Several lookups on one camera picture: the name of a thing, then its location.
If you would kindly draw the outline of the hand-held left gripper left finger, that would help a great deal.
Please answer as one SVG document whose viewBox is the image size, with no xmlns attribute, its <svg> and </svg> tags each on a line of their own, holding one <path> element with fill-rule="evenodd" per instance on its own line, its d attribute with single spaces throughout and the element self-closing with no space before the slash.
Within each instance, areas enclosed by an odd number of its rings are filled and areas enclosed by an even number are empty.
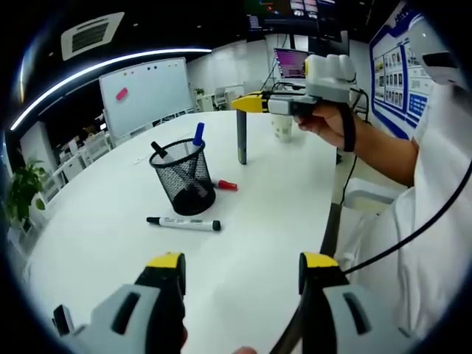
<svg viewBox="0 0 472 354">
<path fill-rule="evenodd" d="M 180 353 L 186 262 L 181 252 L 150 260 L 132 284 L 104 299 L 75 331 L 80 353 Z"/>
</svg>

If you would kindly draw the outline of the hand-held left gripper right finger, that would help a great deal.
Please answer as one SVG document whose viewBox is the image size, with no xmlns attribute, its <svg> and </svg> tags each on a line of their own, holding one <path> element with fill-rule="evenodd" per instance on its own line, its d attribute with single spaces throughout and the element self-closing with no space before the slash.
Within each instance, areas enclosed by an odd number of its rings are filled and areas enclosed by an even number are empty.
<svg viewBox="0 0 472 354">
<path fill-rule="evenodd" d="M 415 340 L 325 254 L 299 256 L 303 353 L 408 353 Z"/>
</svg>

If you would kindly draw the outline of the person's right hand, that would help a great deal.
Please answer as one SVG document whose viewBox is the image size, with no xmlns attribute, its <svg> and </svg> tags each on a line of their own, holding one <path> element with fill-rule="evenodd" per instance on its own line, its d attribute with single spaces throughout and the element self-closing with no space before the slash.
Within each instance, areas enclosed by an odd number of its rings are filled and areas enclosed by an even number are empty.
<svg viewBox="0 0 472 354">
<path fill-rule="evenodd" d="M 334 103 L 321 102 L 309 114 L 294 117 L 302 131 L 314 133 L 339 149 L 345 149 L 344 126 L 341 111 Z"/>
</svg>

